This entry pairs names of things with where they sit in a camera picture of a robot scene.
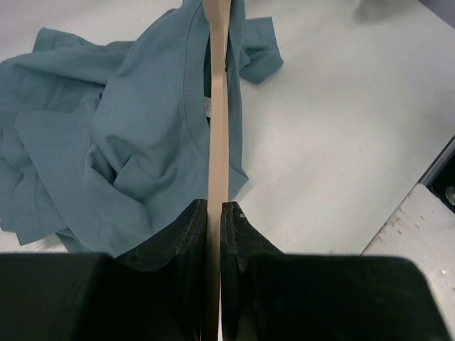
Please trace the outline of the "tan wooden hanger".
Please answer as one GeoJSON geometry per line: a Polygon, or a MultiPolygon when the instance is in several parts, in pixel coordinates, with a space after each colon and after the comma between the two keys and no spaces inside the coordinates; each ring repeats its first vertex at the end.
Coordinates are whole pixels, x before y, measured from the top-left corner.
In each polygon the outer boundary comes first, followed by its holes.
{"type": "Polygon", "coordinates": [[[210,24],[211,113],[205,250],[205,298],[201,340],[217,340],[220,314],[220,225],[229,186],[229,118],[226,54],[230,1],[204,1],[210,24]]]}

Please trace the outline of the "teal blue t shirt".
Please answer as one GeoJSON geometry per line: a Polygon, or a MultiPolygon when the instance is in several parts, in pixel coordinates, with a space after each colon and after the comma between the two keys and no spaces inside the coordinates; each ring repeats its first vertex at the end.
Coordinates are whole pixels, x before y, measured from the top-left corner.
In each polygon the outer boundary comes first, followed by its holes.
{"type": "Polygon", "coordinates": [[[205,198],[209,59],[200,1],[135,41],[41,29],[1,64],[1,228],[119,256],[205,198]]]}

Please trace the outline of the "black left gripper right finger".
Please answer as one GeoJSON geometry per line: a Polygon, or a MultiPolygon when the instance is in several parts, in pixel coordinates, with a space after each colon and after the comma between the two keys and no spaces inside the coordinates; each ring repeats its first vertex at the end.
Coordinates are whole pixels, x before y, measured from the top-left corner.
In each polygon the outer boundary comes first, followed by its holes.
{"type": "Polygon", "coordinates": [[[423,273],[395,256],[285,254],[236,202],[220,232],[224,340],[443,340],[423,273]]]}

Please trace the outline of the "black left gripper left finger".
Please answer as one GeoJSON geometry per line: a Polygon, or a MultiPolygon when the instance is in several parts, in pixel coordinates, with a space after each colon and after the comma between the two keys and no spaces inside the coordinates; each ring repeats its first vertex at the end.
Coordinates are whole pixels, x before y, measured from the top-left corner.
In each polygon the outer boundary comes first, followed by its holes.
{"type": "Polygon", "coordinates": [[[198,340],[205,200],[118,256],[1,255],[2,340],[198,340]]]}

